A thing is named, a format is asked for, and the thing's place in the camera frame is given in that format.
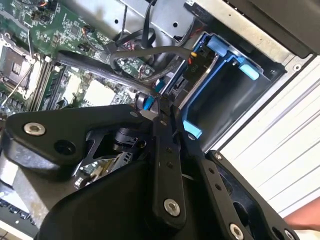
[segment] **red wire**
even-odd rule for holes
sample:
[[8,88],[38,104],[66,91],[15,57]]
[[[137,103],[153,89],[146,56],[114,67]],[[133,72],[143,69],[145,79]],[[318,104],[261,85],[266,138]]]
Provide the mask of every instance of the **red wire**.
[[196,29],[195,31],[194,31],[194,33],[192,33],[191,35],[190,35],[190,38],[192,38],[192,37],[194,37],[198,32],[200,32],[202,29],[204,29],[204,27],[202,26],[202,27],[199,27],[198,29]]

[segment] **blue plastic tab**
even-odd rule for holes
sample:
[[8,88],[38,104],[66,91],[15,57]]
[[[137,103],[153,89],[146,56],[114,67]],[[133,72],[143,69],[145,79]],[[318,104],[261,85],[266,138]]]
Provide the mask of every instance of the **blue plastic tab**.
[[184,130],[193,134],[197,139],[200,138],[200,136],[202,135],[202,131],[198,127],[193,125],[191,122],[184,120],[183,125],[184,125]]
[[244,59],[239,66],[239,69],[244,72],[253,81],[259,78],[259,72],[255,66],[253,66],[248,60]]
[[229,46],[221,41],[217,36],[213,36],[207,44],[207,47],[219,54],[221,57],[227,55]]

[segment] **motherboard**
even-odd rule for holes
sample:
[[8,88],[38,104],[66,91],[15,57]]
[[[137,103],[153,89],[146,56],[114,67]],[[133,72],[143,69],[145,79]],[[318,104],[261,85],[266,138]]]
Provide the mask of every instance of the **motherboard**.
[[[113,40],[60,1],[43,1],[37,6],[34,3],[0,0],[0,101],[5,102],[1,111],[9,116],[65,106],[132,103],[134,94],[128,87],[55,63],[56,54],[65,50],[109,64],[110,55],[105,53],[104,46]],[[118,64],[137,80],[154,72],[138,57],[119,59]],[[98,90],[102,94],[99,100],[93,93]]]

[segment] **white ridged surface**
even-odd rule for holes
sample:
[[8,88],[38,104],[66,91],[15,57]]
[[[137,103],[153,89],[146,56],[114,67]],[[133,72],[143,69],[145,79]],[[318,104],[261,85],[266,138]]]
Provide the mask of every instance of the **white ridged surface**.
[[221,153],[285,217],[320,196],[320,57]]

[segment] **silver screw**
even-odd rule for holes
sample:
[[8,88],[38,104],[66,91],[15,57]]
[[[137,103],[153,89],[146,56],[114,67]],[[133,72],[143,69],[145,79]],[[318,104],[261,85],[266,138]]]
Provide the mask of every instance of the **silver screw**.
[[168,214],[174,217],[177,217],[180,214],[179,204],[175,200],[170,198],[164,201],[164,209]]
[[191,139],[191,140],[196,140],[196,137],[195,136],[193,136],[191,133],[188,133],[188,137]]
[[235,237],[235,239],[237,240],[244,240],[245,236],[243,234],[243,232],[241,231],[241,229],[235,225],[234,223],[230,224],[230,231],[232,233],[232,235]]
[[215,158],[218,159],[219,161],[222,160],[222,156],[220,156],[218,153],[214,154]]
[[46,133],[46,128],[37,122],[29,122],[24,125],[23,130],[32,136],[42,136]]
[[138,114],[136,114],[134,111],[131,111],[130,114],[131,114],[132,116],[134,116],[135,118],[138,117]]
[[301,64],[296,64],[293,67],[293,71],[297,72],[297,71],[301,70],[301,68],[302,68]]
[[289,232],[288,230],[284,230],[285,234],[287,235],[287,237],[290,239],[290,240],[295,240],[294,236],[292,236],[291,232]]

